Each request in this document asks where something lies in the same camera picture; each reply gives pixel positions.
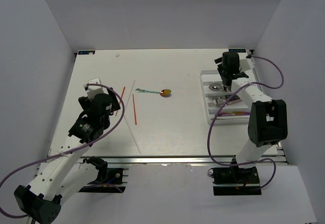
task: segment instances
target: white table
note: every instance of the white table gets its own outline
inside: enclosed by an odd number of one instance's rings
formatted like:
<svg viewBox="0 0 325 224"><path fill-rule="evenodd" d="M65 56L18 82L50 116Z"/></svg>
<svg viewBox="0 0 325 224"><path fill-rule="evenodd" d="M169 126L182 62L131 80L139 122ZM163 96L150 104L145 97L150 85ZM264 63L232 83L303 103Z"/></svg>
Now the white table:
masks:
<svg viewBox="0 0 325 224"><path fill-rule="evenodd" d="M127 108L125 119L117 129L93 145L84 156L207 155L209 125L200 72L216 69L214 59L225 51L227 49L97 50L94 55L77 55L50 155L60 150L68 130L82 111L78 98L86 95L83 84L97 77L119 94L126 87L123 100ZM136 88L168 88L172 96L162 98L158 94L135 93ZM135 94L137 125L132 93ZM120 111L117 117L111 116L112 124L119 115ZM247 139L246 124L218 125L211 135L211 151L214 155L235 155ZM276 148L268 150L268 154L276 155Z"/></svg>

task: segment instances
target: white enclosure wall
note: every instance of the white enclosure wall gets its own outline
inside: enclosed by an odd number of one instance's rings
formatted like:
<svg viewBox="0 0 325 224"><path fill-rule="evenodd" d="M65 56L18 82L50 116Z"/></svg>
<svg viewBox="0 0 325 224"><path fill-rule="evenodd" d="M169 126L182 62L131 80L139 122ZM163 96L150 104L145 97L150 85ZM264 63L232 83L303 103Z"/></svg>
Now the white enclosure wall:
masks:
<svg viewBox="0 0 325 224"><path fill-rule="evenodd" d="M47 155L74 56L44 0L0 0L0 178ZM0 205L21 214L14 189L36 167L12 176ZM21 223L0 215L0 223Z"/></svg>
<svg viewBox="0 0 325 224"><path fill-rule="evenodd" d="M46 0L78 49L253 49L281 0Z"/></svg>
<svg viewBox="0 0 325 224"><path fill-rule="evenodd" d="M297 164L319 223L325 223L325 0L282 0L256 48L283 70L284 86L267 90L288 110L283 147ZM277 85L275 69L258 61L260 80Z"/></svg>

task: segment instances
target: black mount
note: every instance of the black mount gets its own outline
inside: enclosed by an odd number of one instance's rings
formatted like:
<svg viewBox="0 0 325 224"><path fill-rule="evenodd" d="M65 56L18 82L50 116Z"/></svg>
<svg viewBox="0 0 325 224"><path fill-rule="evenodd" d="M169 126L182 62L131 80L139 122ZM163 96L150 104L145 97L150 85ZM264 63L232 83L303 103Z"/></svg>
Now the black mount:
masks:
<svg viewBox="0 0 325 224"><path fill-rule="evenodd" d="M109 116L121 109L116 95L109 90L108 93L96 94L92 100L88 97L78 99L83 112L69 130L69 137L74 135L80 139L80 143L90 143L104 133L110 126Z"/></svg>
<svg viewBox="0 0 325 224"><path fill-rule="evenodd" d="M248 78L248 75L239 69L239 55L236 52L224 52L222 57L214 60L218 65L218 72L222 83L231 91L232 81L237 78Z"/></svg>
<svg viewBox="0 0 325 224"><path fill-rule="evenodd" d="M252 103L248 136L257 147L277 144L287 135L286 103L283 100Z"/></svg>
<svg viewBox="0 0 325 224"><path fill-rule="evenodd" d="M244 169L239 167L213 168L213 194L215 196L261 195L259 177L256 167Z"/></svg>
<svg viewBox="0 0 325 224"><path fill-rule="evenodd" d="M94 181L95 183L102 183L106 181L107 178L107 162L103 159L92 156L89 159L84 159L84 163L92 164L98 170L97 179Z"/></svg>
<svg viewBox="0 0 325 224"><path fill-rule="evenodd" d="M55 196L52 201L43 200L44 195L36 196L27 187L19 185L15 192L15 198L19 208L41 224L50 224L59 215L61 210L60 201L62 196Z"/></svg>

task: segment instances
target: white tray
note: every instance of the white tray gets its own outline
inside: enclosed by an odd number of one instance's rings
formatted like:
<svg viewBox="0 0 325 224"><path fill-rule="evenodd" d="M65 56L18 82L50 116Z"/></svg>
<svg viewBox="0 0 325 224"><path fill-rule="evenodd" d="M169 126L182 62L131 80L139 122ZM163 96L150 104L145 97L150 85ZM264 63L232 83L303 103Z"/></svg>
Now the white tray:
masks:
<svg viewBox="0 0 325 224"><path fill-rule="evenodd" d="M218 108L209 107L208 103L210 102L209 96L222 96L232 94L231 92L223 91L212 91L209 89L209 85L212 83L222 84L222 80L217 70L205 70L201 71L200 74L201 88L204 100L205 114L207 117L207 122L211 124L214 115L216 114ZM222 109L222 112L250 112L248 107L244 102L238 102L232 105L228 105ZM227 116L227 117L218 117L214 125L218 124L234 124L234 123L248 123L249 115L247 116Z"/></svg>

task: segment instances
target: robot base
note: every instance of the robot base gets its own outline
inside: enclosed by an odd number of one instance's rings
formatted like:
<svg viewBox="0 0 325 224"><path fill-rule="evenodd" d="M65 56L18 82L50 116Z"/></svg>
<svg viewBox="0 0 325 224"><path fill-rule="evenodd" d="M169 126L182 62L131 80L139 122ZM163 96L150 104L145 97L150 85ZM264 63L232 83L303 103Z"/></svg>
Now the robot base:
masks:
<svg viewBox="0 0 325 224"><path fill-rule="evenodd" d="M213 168L213 194L215 196L261 195L256 167Z"/></svg>

